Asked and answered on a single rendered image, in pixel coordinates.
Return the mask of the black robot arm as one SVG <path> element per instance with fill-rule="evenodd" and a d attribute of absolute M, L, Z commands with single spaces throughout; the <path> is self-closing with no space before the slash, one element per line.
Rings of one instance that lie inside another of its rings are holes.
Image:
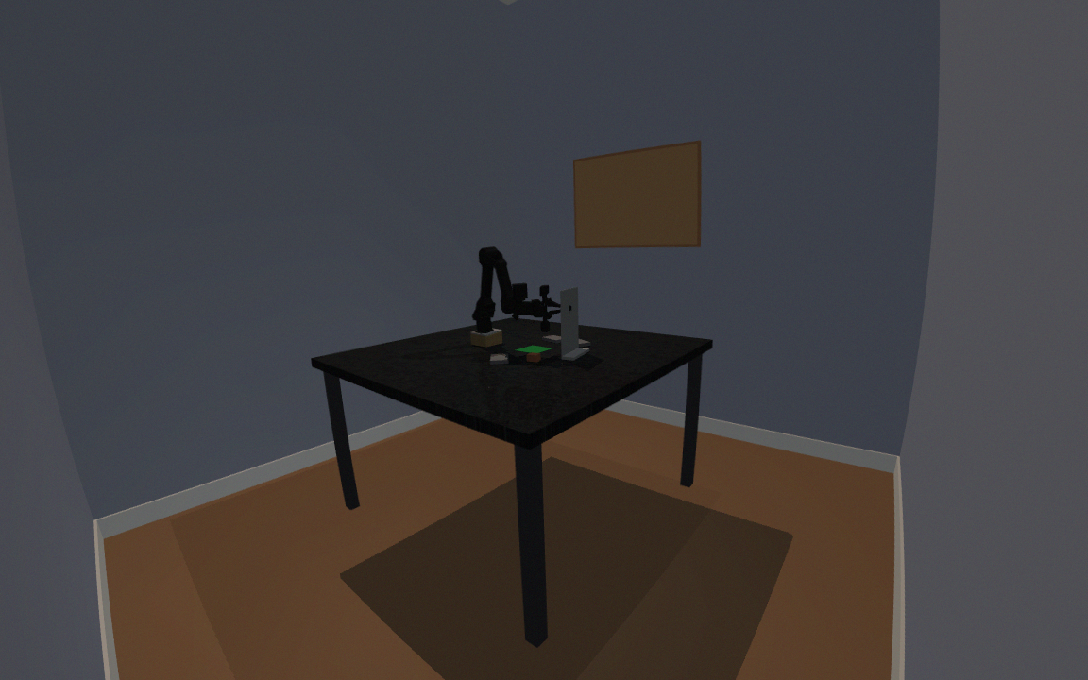
<path fill-rule="evenodd" d="M 494 331 L 492 329 L 492 322 L 489 317 L 495 316 L 495 302 L 491 298 L 492 290 L 492 276 L 493 268 L 495 268 L 498 282 L 500 283 L 500 310 L 503 313 L 509 316 L 512 314 L 515 321 L 518 321 L 519 316 L 527 316 L 527 302 L 523 301 L 527 296 L 527 283 L 514 283 L 511 284 L 508 274 L 508 263 L 502 258 L 502 254 L 494 246 L 491 248 L 481 248 L 479 251 L 479 260 L 483 267 L 483 275 L 481 275 L 481 290 L 480 298 L 475 302 L 475 310 L 472 313 L 472 321 L 475 321 L 475 327 L 479 334 L 487 334 Z M 511 289 L 514 288 L 514 289 Z M 533 317 L 543 317 L 541 310 L 543 306 L 539 298 L 532 298 L 532 312 Z"/>

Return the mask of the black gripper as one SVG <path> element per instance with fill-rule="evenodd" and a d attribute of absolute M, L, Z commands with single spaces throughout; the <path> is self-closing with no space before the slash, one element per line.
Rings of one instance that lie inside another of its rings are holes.
<path fill-rule="evenodd" d="M 548 307 L 561 307 L 561 305 L 560 304 L 556 304 L 555 301 L 552 301 L 551 298 L 547 298 L 547 295 L 549 294 L 549 285 L 541 285 L 541 287 L 539 287 L 539 290 L 540 290 L 540 295 L 541 295 L 541 301 L 540 302 L 541 302 L 541 306 L 543 306 L 543 310 L 541 310 L 541 314 L 543 316 L 543 321 L 541 321 L 541 323 L 540 323 L 541 332 L 548 332 L 551 330 L 551 322 L 548 321 L 548 319 L 551 319 L 552 316 L 561 313 L 561 310 L 552 310 L 549 313 L 547 313 L 547 306 Z M 528 301 L 527 302 L 527 307 L 526 307 L 527 316 L 531 316 L 530 313 L 532 312 L 532 307 L 530 306 L 530 304 L 532 304 L 532 301 Z"/>

